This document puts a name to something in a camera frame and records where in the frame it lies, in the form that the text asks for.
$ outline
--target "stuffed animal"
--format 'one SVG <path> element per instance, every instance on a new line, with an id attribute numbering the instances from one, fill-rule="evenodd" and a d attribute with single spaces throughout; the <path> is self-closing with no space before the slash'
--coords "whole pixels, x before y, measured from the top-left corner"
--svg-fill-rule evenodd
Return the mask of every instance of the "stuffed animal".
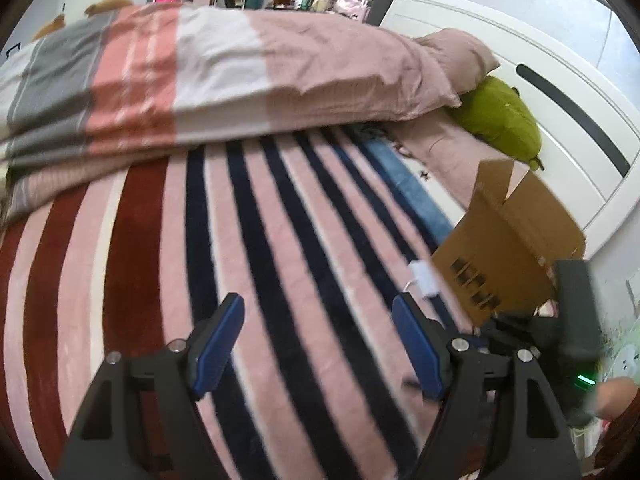
<path id="1" fill-rule="evenodd" d="M 542 138 L 538 124 L 515 88 L 488 75 L 478 88 L 460 96 L 462 106 L 448 108 L 460 126 L 532 171 L 544 166 L 538 158 Z"/>
<path id="2" fill-rule="evenodd" d="M 133 5 L 132 0 L 103 0 L 97 4 L 90 5 L 86 8 L 85 14 L 89 17 L 101 14 L 103 12 L 110 12 L 111 10 L 121 9 L 122 7 L 129 7 Z"/>
<path id="3" fill-rule="evenodd" d="M 36 35 L 33 37 L 31 41 L 38 41 L 40 38 L 44 38 L 47 34 L 51 34 L 52 32 L 56 32 L 61 28 L 65 28 L 65 15 L 59 14 L 57 15 L 52 22 L 47 23 L 44 27 L 42 27 Z"/>
<path id="4" fill-rule="evenodd" d="M 95 16 L 96 14 L 101 14 L 103 12 L 110 12 L 110 10 L 121 9 L 122 7 L 129 7 L 133 5 L 133 1 L 131 0 L 103 0 L 98 2 L 97 4 L 90 5 L 86 8 L 85 14 L 89 17 Z M 36 35 L 33 37 L 31 41 L 37 41 L 40 38 L 44 38 L 47 34 L 51 34 L 56 30 L 60 30 L 61 28 L 65 28 L 65 15 L 60 14 L 56 16 L 52 22 L 47 23 L 44 27 L 42 27 Z"/>

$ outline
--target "red stripe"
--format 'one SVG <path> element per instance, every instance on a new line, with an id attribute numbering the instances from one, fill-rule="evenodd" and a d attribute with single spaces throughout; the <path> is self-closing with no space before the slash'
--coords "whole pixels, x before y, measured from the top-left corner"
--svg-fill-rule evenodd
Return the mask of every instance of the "red stripe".
<path id="1" fill-rule="evenodd" d="M 168 160 L 129 170 L 111 235 L 104 283 L 105 353 L 140 356 L 162 348 L 160 230 Z"/>
<path id="2" fill-rule="evenodd" d="M 94 108 L 86 124 L 88 133 L 108 128 L 115 120 L 122 95 L 122 72 L 136 28 L 132 15 L 137 7 L 125 7 L 111 23 L 104 41 L 100 63 L 92 82 Z"/>
<path id="3" fill-rule="evenodd" d="M 12 224 L 4 234 L 4 241 L 0 248 L 0 422 L 7 434 L 21 451 L 20 441 L 15 433 L 14 422 L 11 418 L 9 400 L 6 395 L 6 375 L 4 373 L 4 322 L 6 320 L 6 297 L 9 287 L 9 277 L 14 266 L 15 254 L 18 251 L 22 231 L 27 223 L 26 219 Z"/>
<path id="4" fill-rule="evenodd" d="M 58 469 L 66 442 L 58 393 L 58 288 L 66 248 L 85 192 L 83 186 L 62 194 L 52 204 L 24 300 L 24 367 L 29 408 L 50 471 Z"/>

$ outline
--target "hand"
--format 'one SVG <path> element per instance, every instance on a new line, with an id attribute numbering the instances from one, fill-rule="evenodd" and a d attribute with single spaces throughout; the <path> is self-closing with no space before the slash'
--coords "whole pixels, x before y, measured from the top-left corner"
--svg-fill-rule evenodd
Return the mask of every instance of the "hand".
<path id="1" fill-rule="evenodd" d="M 618 377 L 596 386 L 596 416 L 615 420 L 631 405 L 638 387 L 628 377 Z"/>

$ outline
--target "green plush toy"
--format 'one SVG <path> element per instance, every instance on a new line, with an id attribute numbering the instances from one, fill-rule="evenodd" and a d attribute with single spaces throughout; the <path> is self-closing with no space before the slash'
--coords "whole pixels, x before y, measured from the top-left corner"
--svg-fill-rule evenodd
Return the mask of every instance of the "green plush toy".
<path id="1" fill-rule="evenodd" d="M 542 146 L 538 124 L 515 88 L 488 75 L 460 99 L 462 106 L 449 108 L 449 113 L 466 131 L 526 162 L 532 171 L 545 169 L 538 158 Z"/>

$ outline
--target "pillow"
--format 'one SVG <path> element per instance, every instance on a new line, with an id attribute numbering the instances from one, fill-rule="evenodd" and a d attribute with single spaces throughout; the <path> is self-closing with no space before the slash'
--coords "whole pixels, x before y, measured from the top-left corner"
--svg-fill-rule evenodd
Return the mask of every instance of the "pillow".
<path id="1" fill-rule="evenodd" d="M 443 28 L 415 41 L 438 61 L 458 95 L 475 89 L 484 76 L 500 66 L 489 47 L 456 28 Z"/>
<path id="2" fill-rule="evenodd" d="M 448 108 L 451 117 L 470 134 L 535 171 L 542 167 L 542 147 L 535 118 L 517 91 L 487 76 L 478 88 L 463 95 L 460 108 Z"/>

